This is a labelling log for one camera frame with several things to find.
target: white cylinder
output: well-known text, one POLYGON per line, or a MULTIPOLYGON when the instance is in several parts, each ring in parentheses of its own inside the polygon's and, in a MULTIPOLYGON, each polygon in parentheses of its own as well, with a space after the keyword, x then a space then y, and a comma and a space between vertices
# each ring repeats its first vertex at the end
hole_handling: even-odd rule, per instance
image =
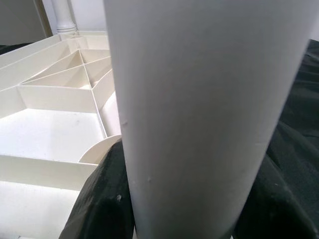
POLYGON ((73 33, 76 31, 76 25, 74 24, 71 12, 68 4, 68 0, 52 0, 58 33, 73 33))
POLYGON ((139 239, 228 239, 317 0, 105 0, 139 239))

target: white plastic tray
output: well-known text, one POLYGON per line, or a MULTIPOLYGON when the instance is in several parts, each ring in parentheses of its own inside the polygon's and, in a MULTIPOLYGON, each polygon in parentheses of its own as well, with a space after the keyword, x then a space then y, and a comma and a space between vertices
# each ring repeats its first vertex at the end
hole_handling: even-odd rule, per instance
POLYGON ((104 32, 0 56, 0 235, 58 238, 85 180, 121 137, 104 32))

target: white pipe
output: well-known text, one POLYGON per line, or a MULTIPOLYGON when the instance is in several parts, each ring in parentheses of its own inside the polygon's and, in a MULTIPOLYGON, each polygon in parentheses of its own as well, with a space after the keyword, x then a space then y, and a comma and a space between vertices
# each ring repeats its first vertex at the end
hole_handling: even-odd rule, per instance
POLYGON ((52 0, 58 33, 73 33, 76 31, 76 25, 74 24, 71 12, 68 4, 68 0, 52 0))
POLYGON ((139 239, 228 239, 317 0, 105 0, 139 239))

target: white column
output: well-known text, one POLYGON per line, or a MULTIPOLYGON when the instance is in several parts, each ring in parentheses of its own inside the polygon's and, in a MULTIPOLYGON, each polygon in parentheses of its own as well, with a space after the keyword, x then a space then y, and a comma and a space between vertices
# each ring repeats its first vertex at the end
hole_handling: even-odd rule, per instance
POLYGON ((57 32, 58 33, 73 33, 76 31, 76 25, 74 24, 71 12, 68 4, 68 0, 52 0, 52 5, 57 20, 57 32))
POLYGON ((318 7, 105 0, 139 239, 230 238, 318 7))

